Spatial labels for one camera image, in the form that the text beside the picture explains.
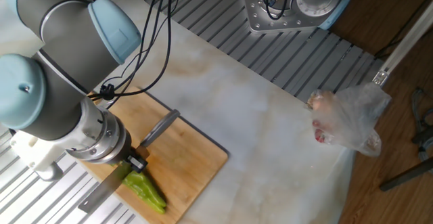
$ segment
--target metal rod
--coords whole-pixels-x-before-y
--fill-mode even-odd
[[[431,4],[429,4],[421,17],[419,17],[418,21],[413,25],[411,30],[407,33],[405,38],[403,38],[397,48],[391,53],[390,57],[386,60],[385,64],[380,70],[390,74],[432,24],[433,1]]]
[[[423,173],[429,171],[430,169],[433,169],[433,158],[425,160],[421,164],[418,164],[412,167],[411,169],[405,171],[404,173],[401,173],[400,175],[393,177],[391,180],[381,184],[379,188],[383,192],[388,191],[400,184],[403,184],[415,177],[422,175]]]

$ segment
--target plastic bag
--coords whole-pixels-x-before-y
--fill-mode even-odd
[[[390,100],[374,83],[349,87],[336,94],[313,92],[307,105],[313,110],[316,140],[340,144],[366,156],[379,156],[382,142],[374,126]]]

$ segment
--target knife blade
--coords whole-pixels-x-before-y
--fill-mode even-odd
[[[129,163],[122,162],[119,164],[114,171],[112,171],[108,177],[105,178],[99,184],[93,192],[91,192],[81,204],[78,206],[80,210],[83,210],[87,214],[93,213],[104,201],[108,199],[116,189],[122,184],[122,181],[129,173],[132,168]]]

